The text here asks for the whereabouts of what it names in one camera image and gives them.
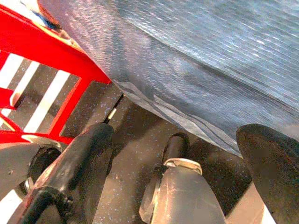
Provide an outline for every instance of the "black speckled floor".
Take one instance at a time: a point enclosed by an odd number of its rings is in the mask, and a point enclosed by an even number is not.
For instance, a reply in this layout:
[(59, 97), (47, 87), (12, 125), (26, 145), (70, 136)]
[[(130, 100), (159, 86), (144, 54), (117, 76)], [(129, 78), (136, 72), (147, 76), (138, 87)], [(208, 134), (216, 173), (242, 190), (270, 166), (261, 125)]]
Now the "black speckled floor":
[[(138, 210), (152, 170), (159, 166), (168, 138), (185, 132), (124, 98), (109, 122), (116, 150), (94, 224), (142, 224)], [(198, 161), (225, 214), (251, 179), (242, 159), (189, 134), (188, 158)]]

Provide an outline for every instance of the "white stripe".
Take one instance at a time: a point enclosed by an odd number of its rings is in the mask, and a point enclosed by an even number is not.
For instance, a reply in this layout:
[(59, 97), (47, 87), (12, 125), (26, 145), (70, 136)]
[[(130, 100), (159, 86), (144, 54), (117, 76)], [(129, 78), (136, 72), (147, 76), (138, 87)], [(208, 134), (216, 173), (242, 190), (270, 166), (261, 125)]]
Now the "white stripe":
[(22, 79), (20, 80), (16, 89), (14, 90), (14, 93), (10, 97), (9, 101), (11, 106), (14, 106), (16, 102), (18, 102), (19, 98), (21, 97), (22, 93), (24, 92), (25, 88), (27, 87), (34, 73), (36, 72), (38, 66), (38, 62), (31, 62), (30, 66), (27, 68), (25, 74), (23, 75)]
[(42, 123), (44, 117), (46, 116), (57, 95), (61, 91), (69, 75), (70, 74), (65, 71), (59, 70), (57, 72), (55, 78), (53, 79), (45, 95), (43, 96), (40, 104), (37, 106), (32, 117), (24, 128), (24, 132), (34, 133), (37, 131), (38, 127)]
[(19, 66), (23, 61), (23, 57), (10, 54), (0, 70), (0, 87), (7, 89)]

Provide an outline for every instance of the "gray plastic cover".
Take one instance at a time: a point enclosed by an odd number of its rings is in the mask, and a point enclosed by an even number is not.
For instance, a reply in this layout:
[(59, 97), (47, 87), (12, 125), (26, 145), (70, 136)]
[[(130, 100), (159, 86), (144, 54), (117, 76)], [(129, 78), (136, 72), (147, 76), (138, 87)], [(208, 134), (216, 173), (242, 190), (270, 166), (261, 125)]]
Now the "gray plastic cover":
[(296, 0), (41, 0), (138, 105), (240, 155), (238, 127), (298, 139)]

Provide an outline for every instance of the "gray fabric cover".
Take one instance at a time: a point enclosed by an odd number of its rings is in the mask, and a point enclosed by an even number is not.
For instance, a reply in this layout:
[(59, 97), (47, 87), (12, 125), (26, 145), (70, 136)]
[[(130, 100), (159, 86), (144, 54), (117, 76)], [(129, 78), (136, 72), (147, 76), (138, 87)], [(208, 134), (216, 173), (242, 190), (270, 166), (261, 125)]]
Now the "gray fabric cover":
[(259, 123), (298, 138), (296, 0), (41, 0), (127, 96), (240, 155)]

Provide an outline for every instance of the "tarp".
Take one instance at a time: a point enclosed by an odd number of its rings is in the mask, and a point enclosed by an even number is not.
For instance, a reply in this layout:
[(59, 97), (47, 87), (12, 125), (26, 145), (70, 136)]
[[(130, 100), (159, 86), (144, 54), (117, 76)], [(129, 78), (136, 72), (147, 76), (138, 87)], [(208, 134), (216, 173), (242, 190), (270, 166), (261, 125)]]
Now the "tarp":
[(41, 0), (141, 107), (240, 155), (259, 123), (298, 139), (295, 0)]

